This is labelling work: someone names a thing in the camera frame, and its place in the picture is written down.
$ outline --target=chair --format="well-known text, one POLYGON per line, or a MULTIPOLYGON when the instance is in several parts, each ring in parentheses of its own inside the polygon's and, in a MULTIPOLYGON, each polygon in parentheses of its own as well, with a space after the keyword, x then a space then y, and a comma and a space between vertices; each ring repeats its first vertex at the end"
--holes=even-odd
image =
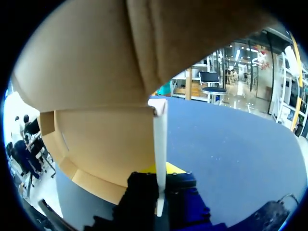
POLYGON ((215 87, 215 84, 219 85, 219 76, 217 72, 199 72, 200 84, 208 83, 210 86, 202 88, 202 92, 209 95, 209 103, 214 103, 217 95, 225 95, 227 90, 215 87))

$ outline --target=table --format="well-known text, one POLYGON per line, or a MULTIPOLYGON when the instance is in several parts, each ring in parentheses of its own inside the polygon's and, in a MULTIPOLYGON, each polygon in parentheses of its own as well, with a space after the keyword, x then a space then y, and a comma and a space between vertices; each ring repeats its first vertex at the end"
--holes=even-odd
MULTIPOLYGON (((32 137, 32 139, 30 140, 30 142, 29 142, 29 144, 28 145, 26 145, 26 150, 31 150, 31 146, 34 144, 34 142, 39 138, 41 136, 41 132, 39 131, 37 134, 35 134, 33 137, 32 137)), ((42 157, 45 161, 46 161, 46 163, 53 169, 53 171, 54 171, 54 173, 51 175, 51 178, 53 178, 54 177, 54 175, 56 174, 56 169, 52 166, 52 164, 47 160, 47 158, 45 157, 45 155, 40 155, 40 156, 35 156, 37 159, 38 158, 40 158, 40 157, 42 157)))
MULTIPOLYGON (((306 168, 295 135, 284 126, 226 106, 166 99, 167 161, 193 172, 213 224, 232 226, 287 193, 301 199, 306 168)), ((112 218, 112 204, 59 169, 56 183, 63 217, 77 229, 92 225, 94 215, 112 218)), ((295 208, 292 200, 285 206, 295 208)), ((156 222, 157 230, 168 230, 166 211, 156 222)))

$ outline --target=cardboard flap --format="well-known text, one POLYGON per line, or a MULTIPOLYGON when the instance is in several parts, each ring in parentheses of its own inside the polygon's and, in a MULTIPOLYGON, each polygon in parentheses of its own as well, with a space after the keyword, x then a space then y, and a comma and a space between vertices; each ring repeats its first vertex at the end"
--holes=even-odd
POLYGON ((42 136, 54 132, 54 112, 41 113, 38 117, 38 124, 42 136))
POLYGON ((125 1, 68 0, 25 45, 14 69, 40 112, 146 104, 125 1))
POLYGON ((80 169, 76 172, 72 181, 93 195, 116 205, 120 202, 126 190, 126 187, 107 182, 80 169))
POLYGON ((146 103, 183 69, 271 22, 254 1, 68 0, 26 44, 14 83, 40 112, 146 103))
POLYGON ((254 0, 128 0, 127 4, 140 72, 150 94, 234 39, 276 23, 254 0))
POLYGON ((55 115, 66 157, 93 176, 126 187, 132 172, 155 163, 151 107, 63 110, 55 115))

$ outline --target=blue object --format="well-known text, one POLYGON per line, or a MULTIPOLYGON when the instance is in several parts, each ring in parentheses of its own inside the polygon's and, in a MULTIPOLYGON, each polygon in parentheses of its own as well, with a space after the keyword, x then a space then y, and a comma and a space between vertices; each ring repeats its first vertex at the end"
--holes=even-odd
POLYGON ((170 89, 170 81, 168 83, 166 83, 165 85, 161 86, 157 91, 156 94, 157 95, 168 95, 171 93, 171 89, 170 89))

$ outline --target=reflective floor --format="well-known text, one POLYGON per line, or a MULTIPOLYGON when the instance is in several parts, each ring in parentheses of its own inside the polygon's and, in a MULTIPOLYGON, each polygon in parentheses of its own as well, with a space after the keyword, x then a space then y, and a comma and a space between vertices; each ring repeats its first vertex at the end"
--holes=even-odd
POLYGON ((233 85, 226 85, 227 94, 222 97, 220 105, 229 106, 257 116, 271 119, 267 111, 269 102, 256 97, 256 91, 245 82, 238 80, 233 85))

